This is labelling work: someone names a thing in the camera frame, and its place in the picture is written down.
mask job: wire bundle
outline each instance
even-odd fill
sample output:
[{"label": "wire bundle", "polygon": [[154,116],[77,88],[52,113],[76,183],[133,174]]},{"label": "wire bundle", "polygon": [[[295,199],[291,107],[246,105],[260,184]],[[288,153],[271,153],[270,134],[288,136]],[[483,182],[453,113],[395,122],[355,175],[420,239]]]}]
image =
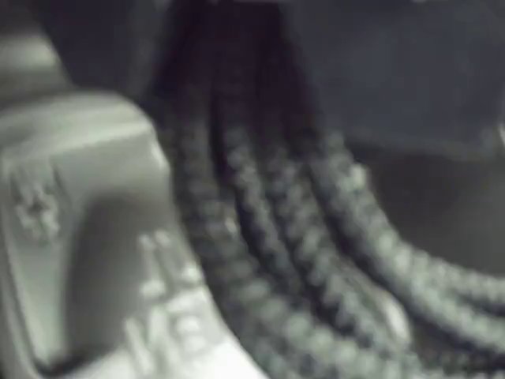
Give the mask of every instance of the wire bundle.
[{"label": "wire bundle", "polygon": [[[170,101],[181,216],[222,315],[274,379],[505,378],[505,281],[404,242],[311,116],[276,6],[208,6]],[[388,291],[457,354],[395,337]]]}]

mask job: cable sleeving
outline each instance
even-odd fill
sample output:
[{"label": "cable sleeving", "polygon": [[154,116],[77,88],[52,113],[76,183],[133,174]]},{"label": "cable sleeving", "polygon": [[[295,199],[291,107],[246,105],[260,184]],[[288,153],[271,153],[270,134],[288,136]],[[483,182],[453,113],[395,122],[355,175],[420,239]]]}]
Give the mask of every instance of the cable sleeving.
[{"label": "cable sleeving", "polygon": [[[505,323],[486,311],[503,281],[398,236],[342,138],[311,117],[280,20],[275,6],[209,6],[170,105],[182,219],[226,323],[274,379],[505,377]],[[378,287],[458,360],[397,341]]]}]

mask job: cable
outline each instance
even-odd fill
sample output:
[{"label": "cable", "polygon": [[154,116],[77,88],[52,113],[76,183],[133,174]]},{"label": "cable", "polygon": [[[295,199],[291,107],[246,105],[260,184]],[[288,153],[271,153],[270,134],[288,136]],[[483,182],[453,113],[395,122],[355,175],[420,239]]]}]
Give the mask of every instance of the cable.
[{"label": "cable", "polygon": [[[277,6],[208,6],[175,66],[181,217],[223,318],[266,373],[505,377],[503,280],[400,238],[341,136],[313,117]],[[396,339],[383,290],[458,352]]]}]

